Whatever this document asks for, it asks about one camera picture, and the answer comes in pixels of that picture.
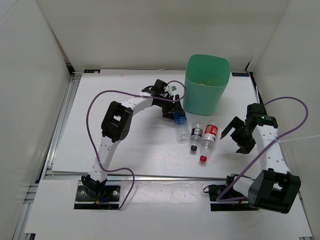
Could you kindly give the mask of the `blue label water bottle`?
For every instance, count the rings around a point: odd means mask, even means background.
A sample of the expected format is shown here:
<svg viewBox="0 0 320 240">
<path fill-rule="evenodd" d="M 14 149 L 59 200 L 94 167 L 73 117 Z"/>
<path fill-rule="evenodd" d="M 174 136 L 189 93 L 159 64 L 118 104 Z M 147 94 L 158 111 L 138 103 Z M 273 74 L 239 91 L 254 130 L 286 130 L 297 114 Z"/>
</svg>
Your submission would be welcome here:
<svg viewBox="0 0 320 240">
<path fill-rule="evenodd" d="M 179 143 L 187 142 L 190 138 L 190 132 L 188 128 L 188 121 L 185 113 L 179 113 L 175 111 L 173 113 L 176 139 Z"/>
</svg>

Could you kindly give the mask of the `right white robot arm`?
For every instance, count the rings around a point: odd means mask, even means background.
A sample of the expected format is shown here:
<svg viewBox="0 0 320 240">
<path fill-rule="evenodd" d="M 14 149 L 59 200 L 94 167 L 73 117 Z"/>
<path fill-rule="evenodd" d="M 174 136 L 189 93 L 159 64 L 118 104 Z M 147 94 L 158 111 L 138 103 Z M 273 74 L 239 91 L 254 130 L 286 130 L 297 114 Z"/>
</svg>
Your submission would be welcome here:
<svg viewBox="0 0 320 240">
<path fill-rule="evenodd" d="M 249 154 L 257 147 L 254 161 L 260 163 L 261 172 L 255 179 L 245 176 L 252 166 L 250 163 L 242 173 L 228 176 L 217 202 L 247 200 L 252 208 L 287 214 L 300 190 L 301 180 L 290 172 L 284 160 L 277 142 L 276 118 L 267 115 L 263 104 L 253 103 L 247 106 L 246 119 L 234 117 L 221 137 L 229 131 L 233 131 L 230 136 L 239 147 L 238 153 Z"/>
</svg>

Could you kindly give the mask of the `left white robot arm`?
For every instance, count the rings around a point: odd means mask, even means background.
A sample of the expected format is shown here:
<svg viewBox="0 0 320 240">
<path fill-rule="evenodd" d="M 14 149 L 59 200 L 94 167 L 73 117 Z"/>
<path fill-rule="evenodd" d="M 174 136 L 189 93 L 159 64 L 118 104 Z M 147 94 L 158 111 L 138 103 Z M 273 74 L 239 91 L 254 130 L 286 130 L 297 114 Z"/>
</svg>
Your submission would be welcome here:
<svg viewBox="0 0 320 240">
<path fill-rule="evenodd" d="M 104 90 L 93 98 L 86 113 L 85 124 L 95 153 L 95 162 L 88 174 L 81 177 L 86 193 L 93 200 L 100 200 L 104 197 L 109 173 L 122 170 L 131 172 L 126 167 L 110 170 L 109 166 L 118 145 L 129 134 L 133 116 L 147 108 L 158 106 L 162 110 L 163 118 L 173 120 L 175 113 L 183 113 L 181 100 L 186 95 L 186 88 L 184 85 L 182 87 L 182 95 L 174 94 L 172 86 L 157 79 L 153 85 L 143 88 L 138 94 L 120 90 Z M 96 147 L 89 126 L 90 111 L 98 97 L 106 93 L 123 94 L 130 96 L 131 99 L 110 103 L 101 123 L 101 143 L 99 147 Z"/>
</svg>

